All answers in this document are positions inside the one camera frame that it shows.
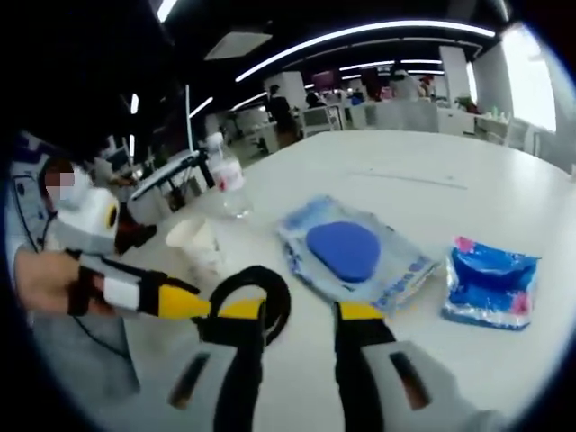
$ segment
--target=plastic bottle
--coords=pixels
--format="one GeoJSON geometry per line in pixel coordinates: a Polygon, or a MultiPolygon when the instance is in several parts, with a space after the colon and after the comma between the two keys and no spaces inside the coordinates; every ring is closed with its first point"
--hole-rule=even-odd
{"type": "Polygon", "coordinates": [[[208,168],[221,192],[224,210],[230,216],[243,218],[252,211],[252,204],[244,190],[245,178],[240,161],[225,144],[221,133],[206,140],[208,168]]]}

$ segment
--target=blue sponge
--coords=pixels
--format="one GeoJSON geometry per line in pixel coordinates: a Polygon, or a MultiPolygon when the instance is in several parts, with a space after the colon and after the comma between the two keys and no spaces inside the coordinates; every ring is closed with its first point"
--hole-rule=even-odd
{"type": "Polygon", "coordinates": [[[332,222],[308,231],[306,245],[339,279],[364,282],[374,274],[380,241],[368,229],[352,222],[332,222]]]}

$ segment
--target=white table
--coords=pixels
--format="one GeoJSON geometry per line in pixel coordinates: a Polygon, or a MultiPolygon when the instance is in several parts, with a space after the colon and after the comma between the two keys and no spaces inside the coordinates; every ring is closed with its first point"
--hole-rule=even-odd
{"type": "MultiPolygon", "coordinates": [[[[281,216],[314,194],[331,194],[375,212],[423,248],[464,235],[544,257],[534,320],[524,331],[440,318],[441,274],[425,284],[413,308],[389,322],[397,339],[411,339],[447,366],[463,396],[479,408],[520,415],[561,360],[576,318],[576,186],[560,169],[475,139],[405,131],[328,132],[251,166],[247,192],[254,214],[248,221],[219,222],[220,241],[235,267],[258,263],[279,272],[293,304],[287,327],[265,351],[254,430],[344,430],[330,308],[290,275],[273,233],[281,216]],[[244,246],[248,242],[252,255],[244,246]]],[[[164,246],[164,237],[183,218],[213,213],[218,198],[209,192],[172,215],[126,260],[185,277],[184,263],[164,246]]],[[[189,322],[140,318],[125,324],[143,387],[176,347],[197,340],[189,322]]]]}

